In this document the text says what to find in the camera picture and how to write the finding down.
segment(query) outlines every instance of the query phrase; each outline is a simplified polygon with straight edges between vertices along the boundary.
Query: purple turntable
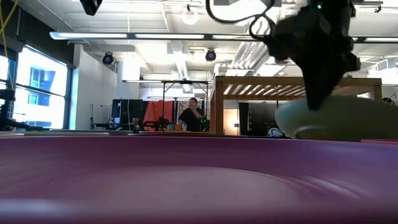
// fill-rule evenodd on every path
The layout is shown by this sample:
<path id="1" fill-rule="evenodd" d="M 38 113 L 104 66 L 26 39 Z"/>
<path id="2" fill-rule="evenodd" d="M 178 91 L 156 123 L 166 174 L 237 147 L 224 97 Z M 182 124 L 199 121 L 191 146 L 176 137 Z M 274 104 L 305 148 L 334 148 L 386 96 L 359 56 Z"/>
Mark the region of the purple turntable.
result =
<path id="1" fill-rule="evenodd" d="M 0 223 L 397 223 L 398 146 L 0 139 Z"/>

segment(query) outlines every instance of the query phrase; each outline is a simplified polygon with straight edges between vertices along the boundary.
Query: black cable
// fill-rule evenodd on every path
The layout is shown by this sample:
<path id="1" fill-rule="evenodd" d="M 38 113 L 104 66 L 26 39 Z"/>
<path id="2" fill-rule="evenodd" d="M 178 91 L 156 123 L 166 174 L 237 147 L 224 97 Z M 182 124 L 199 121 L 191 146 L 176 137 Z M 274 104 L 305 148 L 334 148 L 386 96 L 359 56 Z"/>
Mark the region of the black cable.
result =
<path id="1" fill-rule="evenodd" d="M 276 26 L 276 24 L 275 24 L 275 22 L 274 22 L 270 17 L 268 17 L 268 16 L 266 15 L 266 13 L 268 12 L 268 10 L 270 10 L 270 9 L 274 6 L 274 4 L 275 4 L 275 0 L 270 0 L 270 1 L 269 1 L 269 5 L 267 5 L 267 9 L 264 10 L 264 12 L 262 12 L 262 13 L 260 13 L 260 14 L 255 14 L 255 15 L 252 15 L 252 16 L 247 16 L 247 17 L 244 17 L 244 18 L 242 18 L 242 19 L 236 19 L 236 20 L 225 20 L 225 19 L 217 18 L 217 17 L 213 14 L 213 12 L 211 11 L 210 0 L 206 0 L 206 11 L 207 11 L 207 13 L 209 14 L 209 16 L 210 16 L 214 21 L 219 22 L 219 23 L 223 23 L 223 24 L 235 24 L 235 23 L 237 23 L 237 22 L 245 21 L 246 19 L 254 18 L 254 20 L 250 23 L 250 26 L 249 26 L 249 35 L 250 35 L 253 39 L 262 40 L 263 37 L 258 36 L 258 35 L 256 35 L 256 34 L 253 33 L 252 27 L 253 27 L 253 25 L 254 25 L 261 17 L 264 17 L 264 18 L 266 19 L 266 21 L 268 22 L 268 25 L 269 25 L 269 28 L 270 28 L 270 31 L 271 31 L 270 33 L 272 33 L 272 31 L 274 30 L 274 27 Z"/>

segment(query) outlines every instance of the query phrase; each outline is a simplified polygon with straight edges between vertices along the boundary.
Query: wooden frame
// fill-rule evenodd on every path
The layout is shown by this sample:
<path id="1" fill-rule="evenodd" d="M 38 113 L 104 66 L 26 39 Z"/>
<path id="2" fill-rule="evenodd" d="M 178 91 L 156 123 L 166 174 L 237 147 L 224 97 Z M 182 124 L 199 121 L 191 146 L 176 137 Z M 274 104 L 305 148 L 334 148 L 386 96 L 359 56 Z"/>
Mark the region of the wooden frame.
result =
<path id="1" fill-rule="evenodd" d="M 380 78 L 343 78 L 334 95 L 371 92 L 382 100 Z M 224 100 L 296 100 L 305 96 L 302 77 L 222 77 L 215 78 L 211 90 L 210 131 L 224 134 Z"/>

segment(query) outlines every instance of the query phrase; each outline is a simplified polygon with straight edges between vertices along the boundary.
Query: orange curtain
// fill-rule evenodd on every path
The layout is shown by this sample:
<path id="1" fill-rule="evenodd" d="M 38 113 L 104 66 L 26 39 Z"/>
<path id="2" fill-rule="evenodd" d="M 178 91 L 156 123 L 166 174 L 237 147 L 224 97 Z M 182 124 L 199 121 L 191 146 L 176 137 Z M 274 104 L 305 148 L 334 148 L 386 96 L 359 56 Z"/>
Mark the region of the orange curtain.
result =
<path id="1" fill-rule="evenodd" d="M 173 122 L 173 101 L 164 102 L 164 118 Z M 144 122 L 145 121 L 157 121 L 159 117 L 162 117 L 163 101 L 149 101 L 147 109 L 145 111 Z M 155 131 L 154 128 L 145 127 L 146 131 Z"/>

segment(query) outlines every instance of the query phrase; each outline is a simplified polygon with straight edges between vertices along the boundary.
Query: black shirt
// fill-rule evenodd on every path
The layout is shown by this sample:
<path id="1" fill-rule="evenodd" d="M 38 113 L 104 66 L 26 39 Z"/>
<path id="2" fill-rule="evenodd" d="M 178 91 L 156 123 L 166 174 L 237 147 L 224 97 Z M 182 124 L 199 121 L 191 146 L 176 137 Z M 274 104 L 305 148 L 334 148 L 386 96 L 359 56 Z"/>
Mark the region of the black shirt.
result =
<path id="1" fill-rule="evenodd" d="M 201 116 L 204 116 L 201 109 L 197 108 L 197 112 Z M 185 109 L 178 119 L 187 125 L 187 131 L 201 131 L 200 120 L 195 116 L 191 108 Z"/>

